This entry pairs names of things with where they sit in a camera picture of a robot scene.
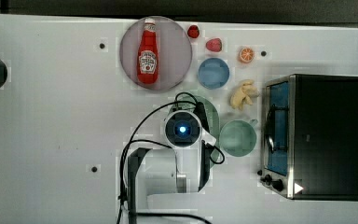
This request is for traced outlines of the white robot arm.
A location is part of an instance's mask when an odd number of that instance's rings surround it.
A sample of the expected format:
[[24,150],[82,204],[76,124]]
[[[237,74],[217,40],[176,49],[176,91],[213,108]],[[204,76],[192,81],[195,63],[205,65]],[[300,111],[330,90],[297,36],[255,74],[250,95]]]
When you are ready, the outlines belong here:
[[178,110],[165,119],[163,130],[168,146],[139,147],[127,159],[125,169],[129,224],[150,217],[147,197],[155,194],[201,191],[210,177],[211,154],[216,143],[197,114]]

